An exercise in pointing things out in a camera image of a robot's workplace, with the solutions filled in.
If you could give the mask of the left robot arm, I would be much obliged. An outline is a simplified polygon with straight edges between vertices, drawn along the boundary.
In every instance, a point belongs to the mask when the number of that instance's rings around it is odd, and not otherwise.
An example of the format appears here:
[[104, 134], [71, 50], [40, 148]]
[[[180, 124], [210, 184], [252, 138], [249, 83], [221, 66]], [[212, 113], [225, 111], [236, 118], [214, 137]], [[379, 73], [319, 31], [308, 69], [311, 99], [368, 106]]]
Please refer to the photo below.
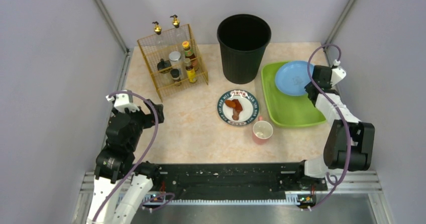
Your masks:
[[164, 122], [162, 104], [146, 100], [145, 114], [133, 97], [108, 96], [113, 115], [106, 129], [106, 145], [96, 158], [93, 198], [86, 223], [130, 223], [146, 194], [159, 180], [159, 168], [149, 162], [133, 163], [144, 129]]

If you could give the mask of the glass oil bottle gold spout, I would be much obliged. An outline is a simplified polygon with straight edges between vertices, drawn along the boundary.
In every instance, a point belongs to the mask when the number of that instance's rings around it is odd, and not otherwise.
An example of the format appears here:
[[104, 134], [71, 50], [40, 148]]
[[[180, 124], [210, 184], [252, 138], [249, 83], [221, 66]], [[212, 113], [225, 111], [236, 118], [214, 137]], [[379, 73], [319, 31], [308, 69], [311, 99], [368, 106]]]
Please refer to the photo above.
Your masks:
[[156, 52], [159, 55], [160, 59], [166, 60], [167, 56], [166, 56], [166, 47], [165, 47], [165, 42], [164, 42], [164, 38], [162, 36], [162, 27], [159, 25], [159, 23], [157, 21], [152, 22], [152, 24], [154, 24], [154, 33], [156, 34], [155, 36], [155, 46], [156, 46]]

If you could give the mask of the black lid seasoning jar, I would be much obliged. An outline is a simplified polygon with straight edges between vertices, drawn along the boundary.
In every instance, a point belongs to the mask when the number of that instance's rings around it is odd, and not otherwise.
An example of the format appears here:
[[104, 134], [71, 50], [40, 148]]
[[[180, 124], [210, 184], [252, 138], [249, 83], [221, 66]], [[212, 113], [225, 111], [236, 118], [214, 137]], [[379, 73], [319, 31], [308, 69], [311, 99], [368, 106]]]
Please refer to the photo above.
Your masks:
[[157, 70], [159, 72], [159, 79], [162, 85], [170, 85], [172, 83], [172, 78], [170, 74], [171, 64], [169, 60], [160, 59], [157, 63]]

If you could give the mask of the small brown spice bottle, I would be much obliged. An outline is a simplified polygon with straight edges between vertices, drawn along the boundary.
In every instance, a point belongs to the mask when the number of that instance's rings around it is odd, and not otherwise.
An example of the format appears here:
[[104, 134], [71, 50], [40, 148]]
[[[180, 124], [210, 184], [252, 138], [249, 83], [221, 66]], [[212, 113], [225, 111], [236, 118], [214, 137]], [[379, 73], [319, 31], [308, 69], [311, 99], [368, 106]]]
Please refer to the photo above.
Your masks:
[[170, 71], [172, 80], [173, 80], [173, 84], [175, 86], [180, 86], [181, 85], [181, 78], [180, 78], [180, 72], [178, 69], [174, 69], [172, 68]]

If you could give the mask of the blue plastic plate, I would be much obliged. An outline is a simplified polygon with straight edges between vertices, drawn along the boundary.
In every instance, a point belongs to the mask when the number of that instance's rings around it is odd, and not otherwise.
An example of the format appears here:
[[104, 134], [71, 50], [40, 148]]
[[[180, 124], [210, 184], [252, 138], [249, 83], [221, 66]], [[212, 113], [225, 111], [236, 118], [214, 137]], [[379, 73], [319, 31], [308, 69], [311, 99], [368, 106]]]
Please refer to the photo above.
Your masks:
[[308, 62], [290, 61], [278, 68], [275, 74], [275, 86], [280, 92], [290, 96], [307, 94], [305, 86], [311, 82], [308, 71]]

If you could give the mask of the white plate green rim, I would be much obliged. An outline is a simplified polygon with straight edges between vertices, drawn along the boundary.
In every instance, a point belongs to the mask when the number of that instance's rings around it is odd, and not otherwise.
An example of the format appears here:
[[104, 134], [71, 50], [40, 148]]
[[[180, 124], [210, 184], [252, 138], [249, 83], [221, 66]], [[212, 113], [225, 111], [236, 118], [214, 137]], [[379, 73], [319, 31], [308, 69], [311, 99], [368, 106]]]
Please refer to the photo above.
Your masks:
[[[239, 120], [234, 121], [232, 119], [233, 110], [226, 106], [225, 100], [227, 99], [238, 99], [241, 103], [243, 110], [241, 111], [239, 115]], [[246, 90], [242, 89], [234, 89], [225, 92], [219, 99], [217, 103], [217, 112], [219, 117], [224, 121], [225, 123], [232, 125], [232, 126], [245, 126], [253, 121], [256, 120], [256, 118], [259, 115], [259, 103], [254, 97], [253, 94]]]

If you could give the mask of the small yellow label bottle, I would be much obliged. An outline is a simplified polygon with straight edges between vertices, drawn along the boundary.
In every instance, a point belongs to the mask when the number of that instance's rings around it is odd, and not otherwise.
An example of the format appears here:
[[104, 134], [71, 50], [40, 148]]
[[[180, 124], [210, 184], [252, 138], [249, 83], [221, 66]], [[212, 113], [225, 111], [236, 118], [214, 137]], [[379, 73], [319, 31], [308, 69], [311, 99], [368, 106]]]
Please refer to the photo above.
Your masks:
[[185, 67], [185, 71], [186, 71], [186, 74], [187, 74], [187, 77], [188, 77], [188, 81], [190, 83], [196, 83], [197, 78], [196, 78], [195, 69], [194, 69], [192, 62], [189, 58], [184, 59], [184, 67]]

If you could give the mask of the pink cup white inside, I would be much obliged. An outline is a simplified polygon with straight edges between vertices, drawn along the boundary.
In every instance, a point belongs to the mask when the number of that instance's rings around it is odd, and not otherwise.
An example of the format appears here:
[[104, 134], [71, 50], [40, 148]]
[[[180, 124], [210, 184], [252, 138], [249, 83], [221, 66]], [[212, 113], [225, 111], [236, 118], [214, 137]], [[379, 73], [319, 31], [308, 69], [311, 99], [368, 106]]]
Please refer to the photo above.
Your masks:
[[273, 133], [273, 126], [263, 117], [258, 117], [252, 127], [252, 140], [258, 145], [263, 145], [272, 137]]

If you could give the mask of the sauce bottle yellow cap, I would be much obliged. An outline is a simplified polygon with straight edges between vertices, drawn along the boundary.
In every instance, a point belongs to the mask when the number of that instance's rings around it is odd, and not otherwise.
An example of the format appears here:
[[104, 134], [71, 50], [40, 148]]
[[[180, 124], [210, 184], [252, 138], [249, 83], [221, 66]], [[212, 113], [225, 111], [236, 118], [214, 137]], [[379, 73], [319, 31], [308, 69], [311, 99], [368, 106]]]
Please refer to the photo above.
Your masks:
[[198, 59], [194, 53], [194, 50], [191, 47], [190, 42], [189, 41], [182, 42], [182, 47], [184, 49], [185, 58], [190, 59], [194, 70], [198, 71], [199, 69]]

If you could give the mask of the silver lid spice jar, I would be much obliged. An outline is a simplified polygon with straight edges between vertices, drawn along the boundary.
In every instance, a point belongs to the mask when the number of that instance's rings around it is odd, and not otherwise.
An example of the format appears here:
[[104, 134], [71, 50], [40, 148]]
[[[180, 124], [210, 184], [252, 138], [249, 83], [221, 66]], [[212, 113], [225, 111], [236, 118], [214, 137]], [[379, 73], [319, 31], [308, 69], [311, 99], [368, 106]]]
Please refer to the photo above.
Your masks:
[[183, 79], [184, 75], [182, 72], [182, 55], [179, 51], [172, 51], [169, 54], [169, 61], [172, 65], [173, 69], [177, 69], [179, 71], [180, 78]]

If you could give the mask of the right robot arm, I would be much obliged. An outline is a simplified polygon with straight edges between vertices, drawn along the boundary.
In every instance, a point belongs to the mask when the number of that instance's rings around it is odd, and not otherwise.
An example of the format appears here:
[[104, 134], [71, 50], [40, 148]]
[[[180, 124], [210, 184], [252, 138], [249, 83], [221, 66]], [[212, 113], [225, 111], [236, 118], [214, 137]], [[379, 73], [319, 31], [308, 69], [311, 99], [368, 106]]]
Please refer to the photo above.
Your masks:
[[304, 175], [312, 178], [330, 177], [329, 170], [344, 173], [370, 168], [375, 127], [355, 117], [333, 88], [346, 73], [340, 66], [308, 65], [309, 83], [305, 86], [308, 99], [331, 126], [323, 154], [304, 161]]

